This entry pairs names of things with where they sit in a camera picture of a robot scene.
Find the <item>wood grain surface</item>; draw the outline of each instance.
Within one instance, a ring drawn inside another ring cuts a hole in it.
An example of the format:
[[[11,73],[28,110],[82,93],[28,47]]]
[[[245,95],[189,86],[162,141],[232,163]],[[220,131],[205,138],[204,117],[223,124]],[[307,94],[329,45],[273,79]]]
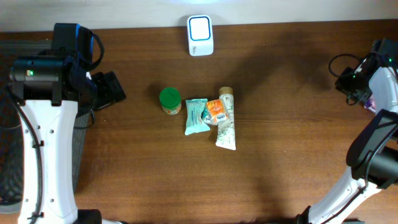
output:
[[[130,223],[237,223],[291,218],[321,200],[345,170],[350,144],[372,119],[347,106],[327,70],[337,54],[366,55],[398,40],[397,20],[214,26],[215,51],[188,54],[184,27],[96,30],[127,99],[96,113],[86,135],[79,208]],[[0,39],[51,39],[49,32]],[[356,62],[343,58],[341,72]],[[169,116],[161,89],[184,100],[234,88],[236,151],[215,146],[216,127],[184,135],[187,111]],[[398,187],[366,200],[351,218],[398,223]],[[14,223],[17,215],[0,215]]]

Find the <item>brown cap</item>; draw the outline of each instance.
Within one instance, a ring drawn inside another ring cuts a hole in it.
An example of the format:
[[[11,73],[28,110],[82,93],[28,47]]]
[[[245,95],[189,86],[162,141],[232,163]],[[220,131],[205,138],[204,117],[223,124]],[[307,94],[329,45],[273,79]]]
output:
[[[233,95],[234,90],[231,87],[224,86],[224,87],[220,88],[219,93],[220,93],[220,96],[222,94],[232,94]]]

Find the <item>light blue pouch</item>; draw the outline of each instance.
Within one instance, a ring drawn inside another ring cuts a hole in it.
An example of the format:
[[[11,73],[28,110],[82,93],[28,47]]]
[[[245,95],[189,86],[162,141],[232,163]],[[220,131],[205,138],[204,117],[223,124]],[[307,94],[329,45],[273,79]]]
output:
[[[210,128],[201,118],[206,108],[207,99],[185,100],[187,104],[188,118],[185,135],[210,131]]]

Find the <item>white bottle with brown cap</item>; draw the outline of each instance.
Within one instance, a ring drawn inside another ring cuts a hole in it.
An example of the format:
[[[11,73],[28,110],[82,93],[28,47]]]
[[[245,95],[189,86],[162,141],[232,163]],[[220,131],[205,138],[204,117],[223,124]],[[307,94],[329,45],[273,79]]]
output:
[[[216,146],[236,150],[233,89],[221,87],[220,100],[228,111],[229,119],[218,125]]]

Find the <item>green lid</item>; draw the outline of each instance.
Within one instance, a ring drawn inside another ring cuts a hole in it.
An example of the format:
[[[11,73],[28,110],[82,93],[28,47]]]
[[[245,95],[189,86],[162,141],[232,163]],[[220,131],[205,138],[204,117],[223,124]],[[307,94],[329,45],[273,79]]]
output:
[[[167,87],[159,96],[160,103],[164,108],[174,109],[181,103],[181,96],[175,88]]]

